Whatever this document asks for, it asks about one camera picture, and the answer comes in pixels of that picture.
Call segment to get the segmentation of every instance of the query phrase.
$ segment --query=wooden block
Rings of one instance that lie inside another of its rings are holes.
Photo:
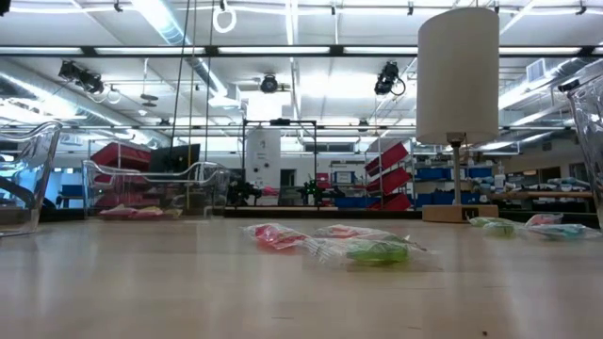
[[[423,221],[465,223],[475,217],[498,217],[496,205],[424,205]]]

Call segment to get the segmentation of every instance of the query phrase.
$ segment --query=table surface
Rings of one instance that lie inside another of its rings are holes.
[[[0,240],[12,338],[600,338],[603,241],[484,238],[416,220],[336,223],[411,236],[433,263],[327,267],[258,248],[258,219],[87,221]]]

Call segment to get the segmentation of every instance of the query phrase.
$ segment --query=lamp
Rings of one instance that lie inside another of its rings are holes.
[[[416,140],[452,146],[455,204],[461,144],[498,136],[498,36],[498,16],[486,8],[448,11],[418,32]]]

